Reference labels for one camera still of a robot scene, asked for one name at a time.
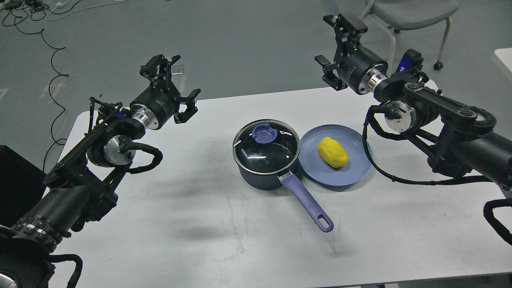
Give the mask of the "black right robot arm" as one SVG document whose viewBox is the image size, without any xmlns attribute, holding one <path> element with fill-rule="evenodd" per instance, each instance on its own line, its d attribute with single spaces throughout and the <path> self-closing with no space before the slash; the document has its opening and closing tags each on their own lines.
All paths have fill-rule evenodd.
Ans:
<svg viewBox="0 0 512 288">
<path fill-rule="evenodd" d="M 429 79 L 415 50 L 404 55 L 403 71 L 386 76 L 387 62 L 360 43 L 368 28 L 353 13 L 326 15 L 323 21 L 334 29 L 337 50 L 334 62 L 323 55 L 315 57 L 322 66 L 322 80 L 337 91 L 350 88 L 359 95 L 372 93 L 379 103 L 366 113 L 362 142 L 369 162 L 380 174 L 411 185 L 493 182 L 505 191 L 511 188 L 512 144 L 494 133 L 494 115 L 426 87 Z M 369 126 L 382 138 L 411 142 L 427 155 L 432 171 L 448 179 L 417 182 L 379 168 L 369 153 Z"/>
</svg>

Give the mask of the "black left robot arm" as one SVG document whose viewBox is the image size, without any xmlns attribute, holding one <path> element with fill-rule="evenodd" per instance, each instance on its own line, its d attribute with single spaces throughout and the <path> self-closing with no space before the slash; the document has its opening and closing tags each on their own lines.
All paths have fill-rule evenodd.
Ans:
<svg viewBox="0 0 512 288">
<path fill-rule="evenodd" d="M 146 130 L 159 130 L 171 118 L 185 123 L 198 111 L 201 90 L 183 97 L 172 82 L 172 66 L 180 58 L 159 54 L 142 65 L 140 75 L 149 86 L 127 109 L 121 102 L 90 98 L 88 131 L 43 179 L 48 193 L 11 227 L 1 229 L 2 288 L 47 288 L 55 264 L 65 261 L 75 263 L 66 286 L 77 285 L 83 261 L 75 254 L 54 254 L 57 245 L 117 205 L 115 190 L 126 174 L 147 172 L 161 163 L 160 150 L 138 142 Z"/>
</svg>

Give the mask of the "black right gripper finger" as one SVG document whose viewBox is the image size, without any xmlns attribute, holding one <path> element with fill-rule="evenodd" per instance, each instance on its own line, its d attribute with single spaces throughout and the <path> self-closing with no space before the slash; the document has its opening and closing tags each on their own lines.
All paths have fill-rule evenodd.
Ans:
<svg viewBox="0 0 512 288">
<path fill-rule="evenodd" d="M 331 63 L 323 55 L 317 55 L 314 60 L 322 67 L 324 73 L 322 80 L 331 88 L 336 91 L 347 89 L 348 85 L 339 76 L 334 73 L 340 66 L 339 64 Z"/>
<path fill-rule="evenodd" d="M 368 31 L 368 26 L 351 12 L 344 12 L 338 16 L 325 15 L 323 21 L 335 32 L 337 48 L 334 60 L 344 60 L 357 51 L 361 36 Z"/>
</svg>

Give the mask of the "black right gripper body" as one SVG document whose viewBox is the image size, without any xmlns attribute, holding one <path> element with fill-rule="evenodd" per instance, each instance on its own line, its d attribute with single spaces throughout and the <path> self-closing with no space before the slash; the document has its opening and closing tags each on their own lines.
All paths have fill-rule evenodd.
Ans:
<svg viewBox="0 0 512 288">
<path fill-rule="evenodd" d="M 366 74 L 376 68 L 382 74 L 388 70 L 388 63 L 370 49 L 353 44 L 342 45 L 336 49 L 335 61 L 338 76 L 354 92 L 364 95 L 370 92 L 367 84 L 369 76 Z"/>
</svg>

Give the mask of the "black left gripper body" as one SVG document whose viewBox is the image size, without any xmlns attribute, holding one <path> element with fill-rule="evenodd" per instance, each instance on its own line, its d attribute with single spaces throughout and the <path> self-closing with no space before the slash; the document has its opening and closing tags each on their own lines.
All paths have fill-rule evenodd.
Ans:
<svg viewBox="0 0 512 288">
<path fill-rule="evenodd" d="M 141 122 L 146 129 L 159 130 L 179 109 L 177 88 L 158 88 L 149 85 L 130 103 L 133 118 Z"/>
</svg>

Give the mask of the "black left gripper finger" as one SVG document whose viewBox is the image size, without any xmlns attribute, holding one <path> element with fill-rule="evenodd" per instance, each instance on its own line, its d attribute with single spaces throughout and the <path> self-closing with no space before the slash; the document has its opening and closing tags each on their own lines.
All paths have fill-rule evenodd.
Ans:
<svg viewBox="0 0 512 288">
<path fill-rule="evenodd" d="M 192 118 L 198 112 L 198 108 L 196 107 L 196 97 L 200 93 L 201 89 L 194 89 L 187 97 L 178 95 L 172 98 L 172 103 L 174 104 L 173 117 L 176 124 L 183 124 L 188 122 L 188 120 L 190 120 L 190 118 Z M 179 111 L 181 104 L 186 106 L 186 109 L 183 112 Z"/>
<path fill-rule="evenodd" d="M 150 81 L 152 89 L 177 92 L 178 90 L 172 82 L 171 67 L 180 58 L 181 55 L 174 55 L 171 60 L 168 60 L 162 54 L 156 55 L 140 67 L 140 75 Z"/>
</svg>

